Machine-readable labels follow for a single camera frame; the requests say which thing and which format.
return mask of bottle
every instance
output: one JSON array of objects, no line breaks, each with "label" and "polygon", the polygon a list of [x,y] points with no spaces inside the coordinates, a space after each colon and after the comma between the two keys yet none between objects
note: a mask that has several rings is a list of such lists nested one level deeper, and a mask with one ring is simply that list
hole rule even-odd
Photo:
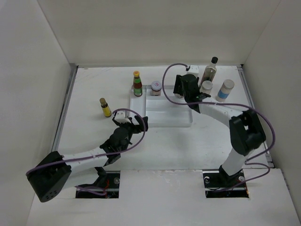
[{"label": "bottle", "polygon": [[213,84],[211,81],[204,81],[201,85],[201,88],[199,89],[199,91],[201,93],[206,93],[206,94],[210,94],[211,90],[212,90]]},{"label": "bottle", "polygon": [[162,90],[162,84],[159,81],[153,81],[151,83],[151,96],[160,96],[161,95],[161,90]]},{"label": "bottle", "polygon": [[140,73],[139,71],[134,71],[134,82],[133,82],[133,87],[134,87],[134,95],[136,97],[141,97],[142,96],[142,83],[140,79]]},{"label": "bottle", "polygon": [[199,84],[199,87],[201,88],[201,85],[203,83],[203,81],[211,81],[213,80],[214,76],[215,76],[215,73],[216,73],[216,63],[218,61],[218,58],[217,57],[213,57],[212,60],[211,60],[211,64],[209,64],[205,70],[204,70],[204,74],[203,74],[203,77],[202,77],[202,80]]},{"label": "bottle", "polygon": [[224,83],[222,84],[222,87],[220,89],[220,91],[218,92],[217,96],[216,96],[216,100],[218,102],[224,102],[225,99],[228,97],[229,93],[231,92],[231,90],[234,87],[234,81],[230,80],[230,79],[226,79],[224,81]]},{"label": "bottle", "polygon": [[100,101],[100,105],[102,106],[104,116],[110,117],[112,115],[112,112],[108,106],[108,103],[105,101],[104,98],[100,98],[99,101]]}]

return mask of yellow liquid bottle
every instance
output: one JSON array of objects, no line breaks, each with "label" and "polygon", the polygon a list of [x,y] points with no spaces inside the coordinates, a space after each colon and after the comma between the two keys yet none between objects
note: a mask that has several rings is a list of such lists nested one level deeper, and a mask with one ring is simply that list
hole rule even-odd
[{"label": "yellow liquid bottle", "polygon": [[110,117],[112,115],[112,112],[108,106],[108,103],[105,101],[104,98],[100,98],[99,101],[100,101],[100,105],[102,106],[104,116]]}]

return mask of blue label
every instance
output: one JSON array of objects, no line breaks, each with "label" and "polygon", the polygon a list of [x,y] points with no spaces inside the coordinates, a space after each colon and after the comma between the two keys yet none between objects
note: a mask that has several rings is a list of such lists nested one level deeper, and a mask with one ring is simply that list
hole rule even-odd
[{"label": "blue label", "polygon": [[227,98],[227,96],[229,95],[229,93],[228,94],[225,94],[225,93],[223,93],[221,90],[218,92],[218,97],[219,98],[221,98],[221,99],[226,99]]}]

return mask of green sauce bottle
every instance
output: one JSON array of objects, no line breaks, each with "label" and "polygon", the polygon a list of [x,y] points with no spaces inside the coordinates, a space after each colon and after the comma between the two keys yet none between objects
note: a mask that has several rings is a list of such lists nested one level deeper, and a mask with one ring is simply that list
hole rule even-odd
[{"label": "green sauce bottle", "polygon": [[140,73],[139,71],[134,71],[134,82],[133,82],[133,87],[134,87],[134,95],[136,97],[141,97],[142,96],[142,83],[140,79]]}]

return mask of plastic tray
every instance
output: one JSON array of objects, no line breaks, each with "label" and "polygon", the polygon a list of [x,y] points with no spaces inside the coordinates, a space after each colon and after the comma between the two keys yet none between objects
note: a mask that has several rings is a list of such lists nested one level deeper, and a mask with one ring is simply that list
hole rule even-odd
[{"label": "plastic tray", "polygon": [[[176,98],[173,94],[174,86],[165,86],[165,91],[172,100],[185,103],[183,99]],[[175,105],[170,103],[163,92],[161,96],[151,96],[151,86],[143,85],[143,94],[141,97],[134,95],[133,87],[131,89],[130,109],[139,113],[142,117],[148,116],[149,128],[151,127],[190,127],[192,119],[192,111],[188,106]]]}]

